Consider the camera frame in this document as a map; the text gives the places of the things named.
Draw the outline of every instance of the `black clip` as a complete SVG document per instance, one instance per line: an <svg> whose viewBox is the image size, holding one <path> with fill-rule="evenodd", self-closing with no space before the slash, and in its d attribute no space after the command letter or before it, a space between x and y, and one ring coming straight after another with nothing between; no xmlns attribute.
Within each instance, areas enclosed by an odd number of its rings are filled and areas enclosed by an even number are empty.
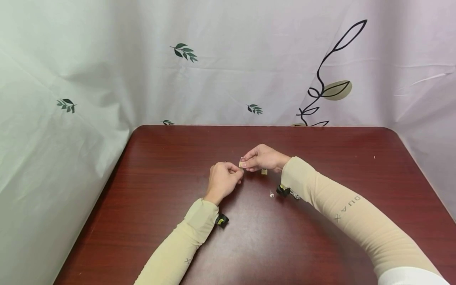
<svg viewBox="0 0 456 285"><path fill-rule="evenodd" d="M290 188L284 188L282 184L277 186L277 193L281 195L282 197L287 197L288 194L290 193Z"/></svg>
<svg viewBox="0 0 456 285"><path fill-rule="evenodd" d="M223 215L222 213L218 214L217 219L215 220L215 224L219 225L221 228L225 228L229 219L227 216Z"/></svg>

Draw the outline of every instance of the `reddish-brown table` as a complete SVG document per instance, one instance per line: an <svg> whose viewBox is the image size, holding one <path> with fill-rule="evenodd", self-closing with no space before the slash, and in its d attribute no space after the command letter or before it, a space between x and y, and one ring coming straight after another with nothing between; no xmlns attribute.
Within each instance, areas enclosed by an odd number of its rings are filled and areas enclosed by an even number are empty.
<svg viewBox="0 0 456 285"><path fill-rule="evenodd" d="M303 158L360 193L407 232L456 284L456 225L399 137L385 128L142 126L132 135L56 285L133 284L207 187L217 161L259 143ZM367 255L276 174L246 175L181 284L376 284Z"/></svg>

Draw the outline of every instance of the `leaf print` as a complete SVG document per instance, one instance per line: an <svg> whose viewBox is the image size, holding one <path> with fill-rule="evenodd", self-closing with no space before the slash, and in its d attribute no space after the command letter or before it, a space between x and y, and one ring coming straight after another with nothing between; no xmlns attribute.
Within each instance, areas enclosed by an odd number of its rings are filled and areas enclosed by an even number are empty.
<svg viewBox="0 0 456 285"><path fill-rule="evenodd" d="M181 53L178 52L176 49L174 49L174 53L175 53L178 57L183 57L183 56L181 55Z"/></svg>
<svg viewBox="0 0 456 285"><path fill-rule="evenodd" d="M324 127L329 123L329 121L323 121L320 123L313 124L312 127Z"/></svg>
<svg viewBox="0 0 456 285"><path fill-rule="evenodd" d="M320 107L315 107L315 108L312 108L312 109L308 109L306 111L303 112L304 115L306 116L309 116L309 115L312 115L313 113L315 113Z"/></svg>
<svg viewBox="0 0 456 285"><path fill-rule="evenodd" d="M325 86L321 96L328 100L337 101L347 97L351 90L352 83L349 80L342 80Z"/></svg>
<svg viewBox="0 0 456 285"><path fill-rule="evenodd" d="M57 106L61 106L62 110L66 109L67 113L72 112L74 114L74 104L70 99L62 99L62 100L57 100Z"/></svg>
<svg viewBox="0 0 456 285"><path fill-rule="evenodd" d="M341 37L341 39L337 42L337 44L334 46L332 49L333 51L339 51L346 46L348 46L356 37L359 35L359 33L364 29L366 26L368 20L362 20L359 21L358 23L354 24L350 29L348 29L347 32ZM356 32L354 36L347 36L351 31L353 30L352 34Z"/></svg>
<svg viewBox="0 0 456 285"><path fill-rule="evenodd" d="M196 55L194 53L191 53L194 50L192 50L191 48L188 48L186 46L187 46L186 44L180 43L180 44L177 44L175 47L172 47L172 48L174 48L174 53L178 57L183 57L186 60L188 60L188 58L190 58L191 62L195 62L195 61L197 62L198 60L196 59Z"/></svg>
<svg viewBox="0 0 456 285"><path fill-rule="evenodd" d="M258 105L255 105L255 104L247 105L247 110L249 112L257 114L257 115L260 115L263 113L263 110L261 109L261 107L259 107Z"/></svg>
<svg viewBox="0 0 456 285"><path fill-rule="evenodd" d="M320 96L320 92L318 92L318 90L313 87L310 87L309 90L307 90L307 94L309 94L309 96L312 98L318 98Z"/></svg>
<svg viewBox="0 0 456 285"><path fill-rule="evenodd" d="M164 120L161 121L165 126L172 126L175 125L175 123L171 122L170 120Z"/></svg>
<svg viewBox="0 0 456 285"><path fill-rule="evenodd" d="M299 108L299 114L296 114L296 116L301 117L301 121L304 123L305 126L308 126L307 124L307 119L305 119L305 116L307 115L312 115L314 114L319 107L313 107L312 109L309 109L313 104L315 104L320 98L325 98L327 100L331 101L337 101L345 98L350 91L352 90L352 83L348 80L343 80L343 81L338 81L335 83L331 83L329 85L325 85L323 82L323 79L320 76L320 68L322 65L325 63L325 61L335 52L340 51L344 48L346 48L358 35L363 31L367 24L367 19L359 21L352 25L346 32L345 34L337 41L333 49L331 49L330 52L328 52L324 57L323 60L320 63L320 67L316 71L316 78L318 79L319 82L319 87L318 88L313 88L310 87L307 90L307 94L314 98L312 102L309 103L307 107L304 109ZM312 126L326 126L329 123L329 121L322 121L319 123L316 123Z"/></svg>
<svg viewBox="0 0 456 285"><path fill-rule="evenodd" d="M181 47L186 47L187 45L185 43L178 43L176 48L181 48Z"/></svg>

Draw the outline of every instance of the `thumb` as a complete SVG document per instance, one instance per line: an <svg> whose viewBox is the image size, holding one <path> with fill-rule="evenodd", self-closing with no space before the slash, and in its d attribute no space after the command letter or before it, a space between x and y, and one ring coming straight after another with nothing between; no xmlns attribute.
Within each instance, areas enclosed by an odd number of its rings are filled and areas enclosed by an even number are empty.
<svg viewBox="0 0 456 285"><path fill-rule="evenodd" d="M248 161L242 163L242 168L252 168L252 167L255 167L255 166L258 166L258 157L252 157L251 159L249 159Z"/></svg>
<svg viewBox="0 0 456 285"><path fill-rule="evenodd" d="M244 175L244 171L239 170L239 171L236 171L235 173L231 174L231 177L234 177L234 179L236 179L236 181L238 181L238 180L242 179L243 175Z"/></svg>

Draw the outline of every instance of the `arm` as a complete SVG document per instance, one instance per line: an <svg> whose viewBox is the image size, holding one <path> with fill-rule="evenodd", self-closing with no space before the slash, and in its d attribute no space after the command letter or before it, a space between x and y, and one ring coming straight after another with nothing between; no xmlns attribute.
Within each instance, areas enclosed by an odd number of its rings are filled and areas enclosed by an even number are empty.
<svg viewBox="0 0 456 285"><path fill-rule="evenodd" d="M184 220L160 244L144 266L135 285L177 285L184 277L196 250L214 227L219 203L241 182L243 171L232 163L211 167L203 199L188 210Z"/></svg>
<svg viewBox="0 0 456 285"><path fill-rule="evenodd" d="M418 274L445 282L418 245L364 197L318 173L302 159L290 158L265 145L253 149L245 158L248 171L264 168L264 165L276 172L283 170L283 186L310 203L366 251L380 284L410 281L403 271L390 271L388 280L385 280L386 275L382 276L388 270L404 267L415 268L413 274L425 270Z"/></svg>

